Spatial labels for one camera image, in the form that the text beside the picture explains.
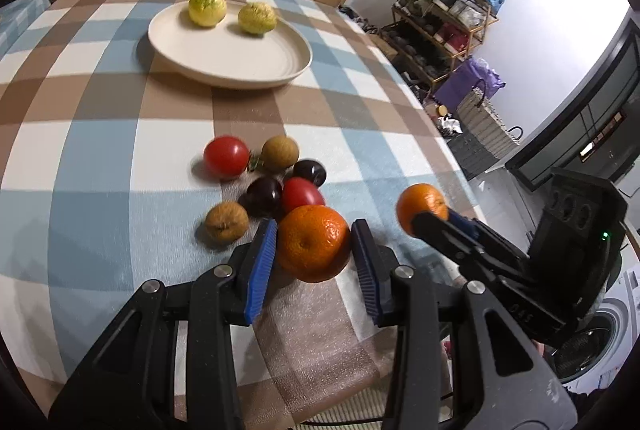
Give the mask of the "cream round plate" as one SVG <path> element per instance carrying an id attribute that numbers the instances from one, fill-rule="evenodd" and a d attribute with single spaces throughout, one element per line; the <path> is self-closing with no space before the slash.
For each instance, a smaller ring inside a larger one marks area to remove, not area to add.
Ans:
<path id="1" fill-rule="evenodd" d="M 239 1 L 228 2 L 227 15 L 212 27 L 200 27 L 178 2 L 157 13 L 148 38 L 164 63 L 183 76 L 227 89 L 270 89 L 292 83 L 310 68 L 309 42 L 285 20 L 262 36 L 239 26 Z"/>

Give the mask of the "yellow-green citrus left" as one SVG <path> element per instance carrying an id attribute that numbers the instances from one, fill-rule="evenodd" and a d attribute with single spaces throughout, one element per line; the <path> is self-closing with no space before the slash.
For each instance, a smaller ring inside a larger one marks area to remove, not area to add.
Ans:
<path id="1" fill-rule="evenodd" d="M 189 0 L 188 13 L 194 24 L 215 27 L 227 14 L 226 0 Z"/>

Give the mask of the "yellow-green citrus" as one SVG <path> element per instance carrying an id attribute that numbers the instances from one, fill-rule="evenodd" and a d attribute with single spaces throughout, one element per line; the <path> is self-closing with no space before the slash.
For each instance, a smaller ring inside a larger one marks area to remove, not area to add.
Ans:
<path id="1" fill-rule="evenodd" d="M 244 32 L 265 35 L 277 27 L 278 17 L 265 2 L 248 2 L 238 12 L 238 21 Z"/>
<path id="2" fill-rule="evenodd" d="M 189 0 L 188 13 L 194 24 L 215 27 L 227 14 L 226 0 Z"/>

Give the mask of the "dark plum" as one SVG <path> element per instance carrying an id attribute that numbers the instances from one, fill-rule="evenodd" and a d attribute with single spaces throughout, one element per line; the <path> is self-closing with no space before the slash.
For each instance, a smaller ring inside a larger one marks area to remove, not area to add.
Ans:
<path id="1" fill-rule="evenodd" d="M 282 191 L 282 184 L 276 178 L 257 178 L 244 194 L 247 211 L 254 217 L 273 217 L 279 210 Z"/>
<path id="2" fill-rule="evenodd" d="M 321 187 L 326 182 L 326 169 L 314 159 L 300 159 L 292 169 L 292 176 L 311 182 L 315 187 Z"/>

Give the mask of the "yellow-green citrus right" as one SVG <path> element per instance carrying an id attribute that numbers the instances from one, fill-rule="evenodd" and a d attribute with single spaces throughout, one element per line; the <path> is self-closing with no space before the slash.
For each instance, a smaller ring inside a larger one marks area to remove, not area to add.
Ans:
<path id="1" fill-rule="evenodd" d="M 278 17 L 265 2 L 248 2 L 238 12 L 238 21 L 244 32 L 265 35 L 277 27 Z"/>

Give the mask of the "checkered tablecloth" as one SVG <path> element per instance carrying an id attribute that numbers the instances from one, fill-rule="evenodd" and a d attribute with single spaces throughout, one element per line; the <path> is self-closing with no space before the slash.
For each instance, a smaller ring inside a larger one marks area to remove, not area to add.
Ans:
<path id="1" fill-rule="evenodd" d="M 418 100 L 335 9 L 237 0 L 272 5 L 314 53 L 291 85 L 243 94 L 155 55 L 149 23 L 178 1 L 57 0 L 1 60 L 1 332 L 43 410 L 144 281 L 189 282 L 227 259 L 201 223 L 246 181 L 203 168 L 216 135 L 253 150 L 293 138 L 326 167 L 331 208 L 441 281 L 456 269 L 401 230 L 398 196 L 430 183 L 458 213 L 480 214 Z"/>

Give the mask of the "small orange mandarin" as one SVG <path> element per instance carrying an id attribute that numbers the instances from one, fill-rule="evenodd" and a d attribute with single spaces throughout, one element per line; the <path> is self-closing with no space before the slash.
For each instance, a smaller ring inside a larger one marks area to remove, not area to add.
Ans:
<path id="1" fill-rule="evenodd" d="M 411 222 L 419 213 L 432 213 L 439 219 L 447 221 L 448 206 L 439 189 L 427 183 L 416 183 L 407 187 L 396 203 L 396 217 L 401 228 L 414 239 Z"/>

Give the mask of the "oval red tomato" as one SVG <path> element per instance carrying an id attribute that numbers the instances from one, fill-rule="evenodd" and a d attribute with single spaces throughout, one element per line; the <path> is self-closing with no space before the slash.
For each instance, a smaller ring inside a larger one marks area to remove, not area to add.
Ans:
<path id="1" fill-rule="evenodd" d="M 281 204 L 285 213 L 290 213 L 300 206 L 324 205 L 326 202 L 318 187 L 311 182 L 298 177 L 285 181 Z"/>

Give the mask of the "black tv screen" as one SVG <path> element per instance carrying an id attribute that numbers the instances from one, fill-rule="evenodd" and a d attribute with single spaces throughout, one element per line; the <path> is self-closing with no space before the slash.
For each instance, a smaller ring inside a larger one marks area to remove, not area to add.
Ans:
<path id="1" fill-rule="evenodd" d="M 506 170 L 534 191 L 555 168 L 615 182 L 638 157 L 639 25 L 629 21 L 587 85 Z"/>

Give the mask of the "purple bag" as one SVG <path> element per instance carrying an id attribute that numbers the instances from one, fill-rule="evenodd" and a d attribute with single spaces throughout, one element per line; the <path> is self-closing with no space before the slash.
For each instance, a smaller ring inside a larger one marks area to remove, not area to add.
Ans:
<path id="1" fill-rule="evenodd" d="M 506 82 L 482 58 L 469 57 L 437 88 L 434 99 L 448 109 L 457 109 L 475 88 L 485 99 L 491 99 Z"/>

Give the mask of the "woven basket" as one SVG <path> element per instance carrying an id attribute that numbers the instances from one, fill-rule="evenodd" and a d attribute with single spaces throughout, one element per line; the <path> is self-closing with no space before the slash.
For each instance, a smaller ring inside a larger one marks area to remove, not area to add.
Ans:
<path id="1" fill-rule="evenodd" d="M 480 89 L 473 88 L 457 107 L 461 123 L 493 157 L 501 159 L 521 144 L 521 127 L 506 127 Z"/>

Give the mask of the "brown longan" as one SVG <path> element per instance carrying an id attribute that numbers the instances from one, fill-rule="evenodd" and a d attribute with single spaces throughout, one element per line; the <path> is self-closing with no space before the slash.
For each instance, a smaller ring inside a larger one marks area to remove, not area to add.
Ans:
<path id="1" fill-rule="evenodd" d="M 236 202 L 221 202 L 205 216 L 205 230 L 218 245 L 229 245 L 240 239 L 248 230 L 248 214 Z"/>
<path id="2" fill-rule="evenodd" d="M 285 172 L 295 165 L 298 159 L 298 144 L 286 135 L 275 135 L 268 139 L 260 151 L 262 167 L 274 173 Z"/>

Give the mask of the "large orange mandarin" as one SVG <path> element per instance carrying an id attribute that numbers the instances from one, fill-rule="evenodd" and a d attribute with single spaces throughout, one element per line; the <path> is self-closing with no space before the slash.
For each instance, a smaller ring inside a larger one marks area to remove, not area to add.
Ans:
<path id="1" fill-rule="evenodd" d="M 328 206 L 299 206 L 279 223 L 276 258 L 297 280 L 331 280 L 346 267 L 349 255 L 347 222 Z"/>

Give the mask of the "wooden shoe rack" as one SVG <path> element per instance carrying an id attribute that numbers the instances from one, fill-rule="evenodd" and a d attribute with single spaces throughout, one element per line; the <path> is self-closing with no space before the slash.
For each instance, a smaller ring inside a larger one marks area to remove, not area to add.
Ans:
<path id="1" fill-rule="evenodd" d="M 433 91 L 484 44 L 506 0 L 396 0 L 380 36 L 400 62 Z"/>

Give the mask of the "washing machine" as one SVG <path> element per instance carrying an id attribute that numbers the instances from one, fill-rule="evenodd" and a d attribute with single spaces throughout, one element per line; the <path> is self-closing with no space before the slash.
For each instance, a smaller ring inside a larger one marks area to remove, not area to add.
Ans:
<path id="1" fill-rule="evenodd" d="M 639 265 L 623 271 L 590 322 L 544 358 L 570 392 L 606 389 L 639 337 Z"/>

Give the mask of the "round red tomato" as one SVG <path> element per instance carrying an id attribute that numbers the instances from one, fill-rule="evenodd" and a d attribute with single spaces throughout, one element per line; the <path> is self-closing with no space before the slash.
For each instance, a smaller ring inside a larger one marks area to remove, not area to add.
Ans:
<path id="1" fill-rule="evenodd" d="M 250 150 L 239 138 L 221 135 L 213 138 L 204 149 L 206 169 L 219 180 L 238 178 L 250 161 Z"/>

